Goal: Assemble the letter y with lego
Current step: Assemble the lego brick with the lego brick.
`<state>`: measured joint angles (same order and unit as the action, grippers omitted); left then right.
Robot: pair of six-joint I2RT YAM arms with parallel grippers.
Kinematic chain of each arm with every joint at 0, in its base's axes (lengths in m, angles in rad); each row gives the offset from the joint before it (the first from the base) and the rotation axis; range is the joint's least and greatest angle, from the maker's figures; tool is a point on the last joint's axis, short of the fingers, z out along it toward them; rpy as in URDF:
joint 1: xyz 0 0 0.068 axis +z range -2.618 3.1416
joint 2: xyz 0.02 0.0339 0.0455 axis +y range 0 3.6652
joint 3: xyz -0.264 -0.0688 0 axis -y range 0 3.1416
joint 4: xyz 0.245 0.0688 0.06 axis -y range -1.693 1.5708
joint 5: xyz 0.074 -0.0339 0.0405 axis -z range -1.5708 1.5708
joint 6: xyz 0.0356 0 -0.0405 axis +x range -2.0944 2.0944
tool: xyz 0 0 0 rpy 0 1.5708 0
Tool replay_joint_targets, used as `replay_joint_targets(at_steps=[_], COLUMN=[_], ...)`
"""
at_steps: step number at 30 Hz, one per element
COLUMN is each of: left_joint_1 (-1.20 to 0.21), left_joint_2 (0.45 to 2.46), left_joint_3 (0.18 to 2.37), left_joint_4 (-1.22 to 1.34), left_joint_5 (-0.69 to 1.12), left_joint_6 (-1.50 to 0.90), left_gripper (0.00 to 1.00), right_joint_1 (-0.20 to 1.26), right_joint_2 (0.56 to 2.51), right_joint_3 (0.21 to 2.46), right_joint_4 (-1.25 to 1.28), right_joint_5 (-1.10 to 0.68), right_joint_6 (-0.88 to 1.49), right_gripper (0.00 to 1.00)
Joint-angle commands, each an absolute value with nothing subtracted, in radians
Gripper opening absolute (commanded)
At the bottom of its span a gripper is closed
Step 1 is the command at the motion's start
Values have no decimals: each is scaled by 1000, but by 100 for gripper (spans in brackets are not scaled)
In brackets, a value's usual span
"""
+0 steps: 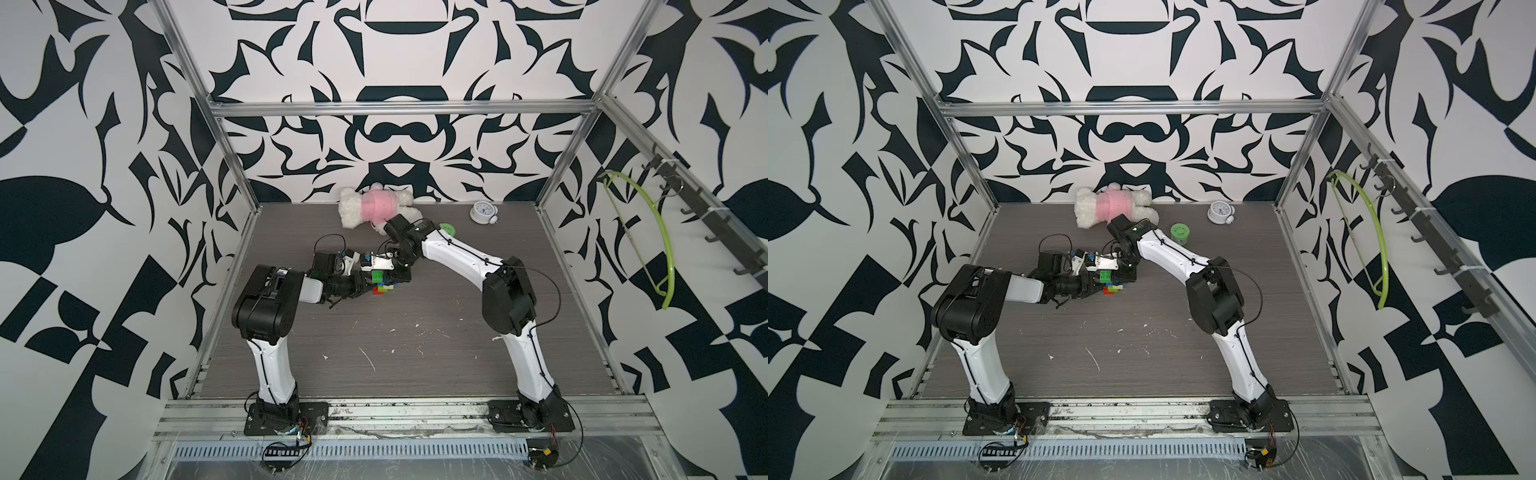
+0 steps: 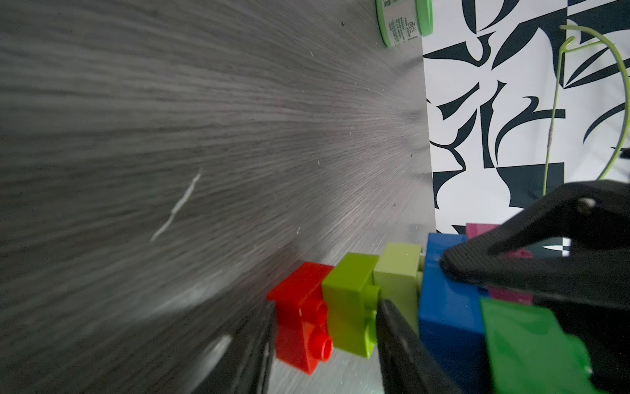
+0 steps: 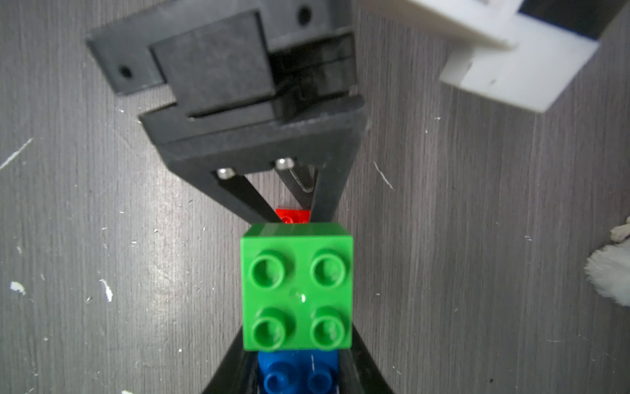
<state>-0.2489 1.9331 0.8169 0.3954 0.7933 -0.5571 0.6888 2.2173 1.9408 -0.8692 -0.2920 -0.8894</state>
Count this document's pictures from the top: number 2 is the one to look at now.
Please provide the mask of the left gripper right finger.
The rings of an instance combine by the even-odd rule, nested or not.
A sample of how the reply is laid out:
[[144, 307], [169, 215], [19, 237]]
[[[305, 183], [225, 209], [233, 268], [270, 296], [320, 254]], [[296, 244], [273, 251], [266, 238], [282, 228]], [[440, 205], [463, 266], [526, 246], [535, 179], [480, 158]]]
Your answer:
[[385, 393], [461, 393], [391, 300], [377, 307], [377, 347]]

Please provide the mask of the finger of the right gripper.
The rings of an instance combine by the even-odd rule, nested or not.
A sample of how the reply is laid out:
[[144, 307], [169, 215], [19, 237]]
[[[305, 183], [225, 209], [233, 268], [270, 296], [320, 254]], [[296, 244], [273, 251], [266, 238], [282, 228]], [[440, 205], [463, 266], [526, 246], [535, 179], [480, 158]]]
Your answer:
[[449, 248], [447, 277], [530, 295], [592, 358], [593, 385], [629, 390], [629, 186], [572, 182], [497, 228]]

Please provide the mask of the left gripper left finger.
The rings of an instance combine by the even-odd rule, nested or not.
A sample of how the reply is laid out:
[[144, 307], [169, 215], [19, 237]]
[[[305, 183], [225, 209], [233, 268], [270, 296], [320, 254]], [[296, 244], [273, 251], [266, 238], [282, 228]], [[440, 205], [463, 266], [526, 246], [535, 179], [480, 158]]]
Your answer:
[[244, 320], [226, 352], [194, 393], [267, 393], [276, 353], [276, 304]]

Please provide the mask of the red lego brick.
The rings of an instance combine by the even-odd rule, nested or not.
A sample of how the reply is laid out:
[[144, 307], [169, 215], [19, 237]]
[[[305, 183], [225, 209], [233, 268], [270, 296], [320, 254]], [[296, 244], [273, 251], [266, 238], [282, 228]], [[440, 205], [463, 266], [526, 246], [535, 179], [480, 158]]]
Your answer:
[[323, 297], [323, 281], [332, 270], [330, 265], [306, 262], [267, 294], [276, 304], [277, 359], [307, 375], [333, 353]]

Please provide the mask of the pink lego brick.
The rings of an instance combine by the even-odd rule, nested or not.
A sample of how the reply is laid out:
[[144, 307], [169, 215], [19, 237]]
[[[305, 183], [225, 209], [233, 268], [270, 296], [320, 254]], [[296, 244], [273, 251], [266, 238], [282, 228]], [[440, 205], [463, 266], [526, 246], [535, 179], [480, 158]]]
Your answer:
[[[466, 236], [470, 240], [495, 228], [497, 228], [497, 225], [494, 224], [467, 223]], [[530, 251], [521, 249], [515, 252], [511, 252], [510, 256], [518, 259], [531, 259], [533, 257], [533, 254]], [[493, 300], [502, 300], [520, 305], [533, 304], [533, 296], [529, 294], [494, 287], [488, 287], [487, 290], [489, 293], [489, 297]]]

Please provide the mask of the blue long lego brick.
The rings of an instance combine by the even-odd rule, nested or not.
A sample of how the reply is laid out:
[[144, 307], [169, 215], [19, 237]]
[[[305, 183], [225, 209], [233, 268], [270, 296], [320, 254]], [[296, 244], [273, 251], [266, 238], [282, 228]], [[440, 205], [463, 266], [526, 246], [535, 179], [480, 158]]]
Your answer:
[[431, 233], [418, 304], [419, 336], [433, 358], [466, 393], [492, 390], [480, 300], [487, 292], [454, 282], [440, 266], [443, 253], [466, 236]]

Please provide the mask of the lime green lego brick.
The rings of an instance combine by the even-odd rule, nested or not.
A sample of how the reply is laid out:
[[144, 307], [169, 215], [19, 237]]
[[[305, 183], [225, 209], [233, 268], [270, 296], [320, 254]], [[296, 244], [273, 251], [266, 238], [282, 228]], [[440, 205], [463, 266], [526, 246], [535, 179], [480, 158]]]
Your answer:
[[373, 271], [379, 257], [349, 253], [323, 281], [327, 327], [334, 347], [368, 359], [377, 344], [377, 306], [382, 290]]

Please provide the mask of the yellow-green lego brick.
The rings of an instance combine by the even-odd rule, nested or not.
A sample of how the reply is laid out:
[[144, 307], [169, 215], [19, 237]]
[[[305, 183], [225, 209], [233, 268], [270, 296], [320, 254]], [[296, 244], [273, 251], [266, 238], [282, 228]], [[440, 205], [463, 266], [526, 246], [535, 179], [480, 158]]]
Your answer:
[[425, 256], [416, 244], [389, 243], [373, 270], [382, 297], [391, 300], [415, 334], [419, 335], [418, 306]]

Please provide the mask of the dark green lego brick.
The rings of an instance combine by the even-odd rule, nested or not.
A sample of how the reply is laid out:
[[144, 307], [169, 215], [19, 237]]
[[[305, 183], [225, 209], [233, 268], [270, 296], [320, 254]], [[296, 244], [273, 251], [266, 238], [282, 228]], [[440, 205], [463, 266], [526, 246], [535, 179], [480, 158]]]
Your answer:
[[581, 339], [543, 307], [481, 300], [495, 393], [599, 393]]

